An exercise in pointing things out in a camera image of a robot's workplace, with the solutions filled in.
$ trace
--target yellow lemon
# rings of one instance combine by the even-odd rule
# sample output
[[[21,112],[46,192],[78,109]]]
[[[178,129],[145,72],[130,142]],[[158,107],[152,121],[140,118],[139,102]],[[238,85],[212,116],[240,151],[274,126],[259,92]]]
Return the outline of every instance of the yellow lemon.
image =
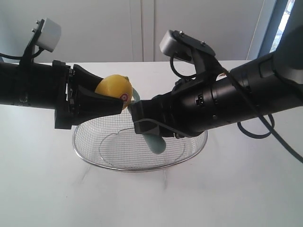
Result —
[[[122,99],[123,109],[125,109],[131,102],[133,87],[128,77],[115,74],[101,80],[95,89],[95,93]]]

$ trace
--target white table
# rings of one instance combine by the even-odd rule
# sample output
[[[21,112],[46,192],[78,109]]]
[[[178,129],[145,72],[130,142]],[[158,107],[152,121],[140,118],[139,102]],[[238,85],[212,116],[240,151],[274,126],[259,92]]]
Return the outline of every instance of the white table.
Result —
[[[243,61],[225,61],[231,69]],[[142,98],[172,89],[167,62],[80,63],[101,77],[128,76]],[[193,66],[177,62],[190,74]],[[274,115],[303,155],[303,109]],[[0,105],[1,227],[302,226],[303,165],[272,136],[236,124],[209,131],[204,150],[166,170],[120,173],[77,157],[73,130],[53,129],[53,110]],[[244,123],[265,132],[258,120]]]

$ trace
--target metal mesh basket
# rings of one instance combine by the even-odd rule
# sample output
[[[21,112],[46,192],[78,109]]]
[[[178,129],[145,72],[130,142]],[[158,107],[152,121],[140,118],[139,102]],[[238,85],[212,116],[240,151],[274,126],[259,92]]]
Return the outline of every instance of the metal mesh basket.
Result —
[[[73,134],[73,146],[84,161],[108,169],[143,172],[166,168],[197,155],[204,147],[207,132],[195,138],[164,138],[162,154],[149,150],[142,135],[134,132],[128,110],[119,115],[96,118],[80,124]]]

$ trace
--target light blue object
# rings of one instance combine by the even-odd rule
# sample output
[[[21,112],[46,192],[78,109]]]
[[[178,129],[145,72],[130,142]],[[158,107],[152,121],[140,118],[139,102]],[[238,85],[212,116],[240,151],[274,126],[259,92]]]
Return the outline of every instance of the light blue object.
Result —
[[[134,97],[134,102],[137,102],[140,100],[140,96],[134,88],[133,88],[133,97]],[[153,135],[153,134],[143,134],[143,137],[144,137],[149,149],[152,151],[152,153],[161,154],[165,151],[166,142],[162,138],[162,136],[157,136],[157,135]]]

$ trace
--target basket rim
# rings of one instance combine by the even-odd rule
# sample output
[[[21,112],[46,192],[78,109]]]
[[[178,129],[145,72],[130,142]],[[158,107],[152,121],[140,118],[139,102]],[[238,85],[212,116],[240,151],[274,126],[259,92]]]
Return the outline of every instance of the basket rim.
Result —
[[[201,149],[196,152],[195,154],[191,155],[191,156],[188,156],[187,158],[184,158],[184,159],[181,159],[177,162],[174,162],[174,163],[171,163],[171,164],[167,164],[167,165],[161,165],[161,166],[155,166],[155,167],[147,167],[147,168],[134,168],[133,170],[130,169],[130,168],[118,168],[118,167],[111,167],[111,166],[105,166],[105,165],[101,165],[99,163],[96,163],[96,162],[93,162],[93,161],[90,161],[88,160],[87,158],[85,158],[82,154],[80,154],[78,152],[78,149],[77,149],[77,146],[76,146],[76,142],[75,142],[75,135],[77,133],[77,130],[78,128],[81,126],[80,125],[77,125],[77,127],[75,128],[73,134],[72,134],[72,146],[73,146],[73,149],[74,151],[76,152],[76,154],[78,155],[79,158],[81,158],[83,161],[89,163],[89,164],[92,164],[94,166],[97,166],[97,167],[101,167],[101,168],[104,168],[104,169],[109,169],[109,170],[115,170],[115,171],[119,171],[119,172],[126,172],[126,173],[143,173],[143,172],[150,172],[150,171],[157,171],[157,170],[161,170],[161,169],[165,169],[165,168],[168,168],[168,167],[171,167],[171,166],[175,166],[177,164],[180,164],[182,162],[185,162],[193,157],[195,157],[197,154],[199,154],[203,148],[205,147],[206,145],[206,142],[207,142],[207,139],[208,139],[208,132],[207,130],[205,130],[203,133],[205,133],[205,141],[201,147]]]

